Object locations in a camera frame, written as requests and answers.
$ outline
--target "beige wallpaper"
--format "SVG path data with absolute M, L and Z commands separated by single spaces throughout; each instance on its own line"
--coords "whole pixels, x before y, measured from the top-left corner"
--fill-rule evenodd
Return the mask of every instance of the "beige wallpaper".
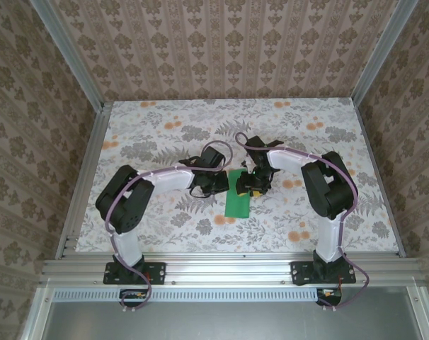
M 0 0 L 0 339 L 54 257 L 93 111 L 28 1 Z
M 349 96 L 396 0 L 51 0 L 107 101 Z
M 360 112 L 404 245 L 429 287 L 429 1 L 419 1 Z

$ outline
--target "gray leaf pattern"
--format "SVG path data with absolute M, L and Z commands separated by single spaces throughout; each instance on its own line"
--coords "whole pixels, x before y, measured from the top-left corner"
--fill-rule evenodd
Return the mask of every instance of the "gray leaf pattern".
M 334 114 L 342 119 L 332 123 Z M 200 155 L 205 144 L 219 139 L 234 150 L 227 170 L 238 169 L 246 156 L 234 141 L 238 131 L 314 154 L 337 151 L 359 190 L 359 206 L 345 223 L 346 250 L 396 251 L 355 109 L 350 99 L 338 98 L 116 102 L 77 251 L 112 251 L 94 205 L 120 166 L 161 169 Z M 228 157 L 225 146 L 212 146 Z M 249 219 L 224 216 L 226 193 L 206 199 L 188 191 L 162 193 L 150 200 L 137 228 L 142 251 L 311 251 L 318 217 L 301 174 L 279 171 L 272 186 L 267 195 L 251 198 Z M 0 183 L 0 197 L 9 199 L 3 192 Z

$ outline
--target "green sponge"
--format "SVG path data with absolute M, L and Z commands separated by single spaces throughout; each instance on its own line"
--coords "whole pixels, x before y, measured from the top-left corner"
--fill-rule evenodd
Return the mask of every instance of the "green sponge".
M 246 169 L 229 172 L 229 191 L 227 191 L 225 217 L 249 218 L 249 201 L 251 197 L 248 194 L 241 196 L 236 194 L 236 180 L 243 171 L 246 171 Z

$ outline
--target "floral table surface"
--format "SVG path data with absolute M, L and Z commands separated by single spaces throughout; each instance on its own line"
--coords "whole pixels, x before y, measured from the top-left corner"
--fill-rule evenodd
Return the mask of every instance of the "floral table surface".
M 112 251 L 95 200 L 120 166 L 160 169 L 199 155 L 210 140 L 225 140 L 234 149 L 229 169 L 238 169 L 246 153 L 234 141 L 237 131 L 314 154 L 338 152 L 359 190 L 359 205 L 345 224 L 345 250 L 397 251 L 349 98 L 114 103 L 76 250 Z M 214 147 L 227 155 L 224 146 Z M 302 177 L 280 171 L 272 185 L 265 196 L 251 198 L 249 219 L 224 217 L 226 193 L 207 199 L 188 191 L 161 194 L 149 202 L 138 242 L 143 251 L 155 252 L 312 251 L 317 218 Z

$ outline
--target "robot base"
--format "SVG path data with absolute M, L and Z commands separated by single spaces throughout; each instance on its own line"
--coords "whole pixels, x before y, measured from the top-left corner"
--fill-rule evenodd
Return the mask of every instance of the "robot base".
M 355 270 L 343 257 L 326 263 L 314 251 L 313 261 L 296 261 L 290 264 L 293 284 L 356 283 Z
M 126 269 L 113 256 L 114 262 L 106 264 L 103 283 L 105 285 L 145 285 L 137 274 Z M 134 265 L 136 270 L 140 271 L 149 279 L 152 285 L 163 285 L 166 277 L 166 263 L 164 262 L 145 262 L 144 257 Z

